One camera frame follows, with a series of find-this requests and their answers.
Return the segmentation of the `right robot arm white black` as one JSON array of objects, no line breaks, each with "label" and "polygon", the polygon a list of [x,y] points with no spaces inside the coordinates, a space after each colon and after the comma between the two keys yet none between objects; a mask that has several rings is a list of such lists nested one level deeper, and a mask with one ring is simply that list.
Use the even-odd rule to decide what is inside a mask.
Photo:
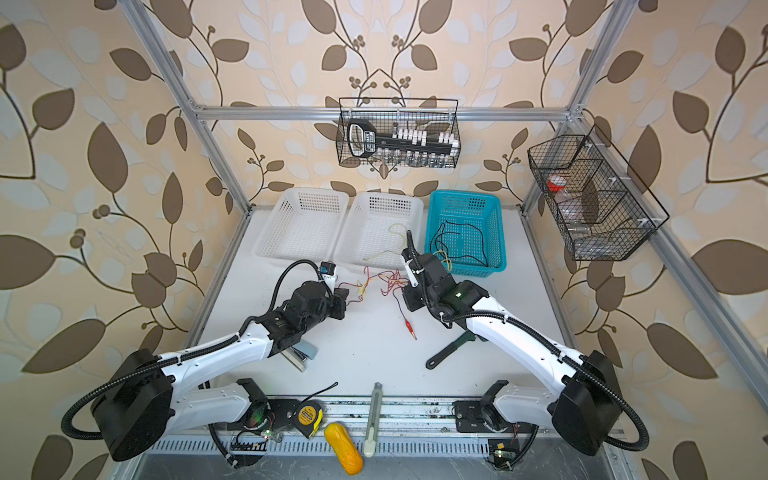
[{"label": "right robot arm white black", "polygon": [[510,313],[473,281],[458,282],[433,254],[402,252],[410,282],[404,289],[409,311],[425,309],[444,327],[458,326],[487,340],[525,367],[546,389],[533,398],[500,380],[488,391],[485,423],[552,428],[571,447],[594,456],[603,444],[641,452],[650,433],[623,398],[613,363],[601,352],[584,354],[562,345]]}]

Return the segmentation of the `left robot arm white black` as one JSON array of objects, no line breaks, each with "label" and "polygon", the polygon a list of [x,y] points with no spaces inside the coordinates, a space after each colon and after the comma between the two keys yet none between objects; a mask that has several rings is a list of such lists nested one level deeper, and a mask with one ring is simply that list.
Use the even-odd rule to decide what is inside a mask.
[{"label": "left robot arm white black", "polygon": [[63,415],[62,433],[101,440],[122,462],[153,447],[163,436],[200,426],[239,423],[255,428],[269,417],[266,395],[252,379],[212,388],[209,381],[247,363],[295,348],[328,318],[345,316],[349,292],[336,285],[336,266],[309,261],[316,277],[266,313],[247,317],[229,335],[162,355],[133,352],[112,378],[78,399]]}]

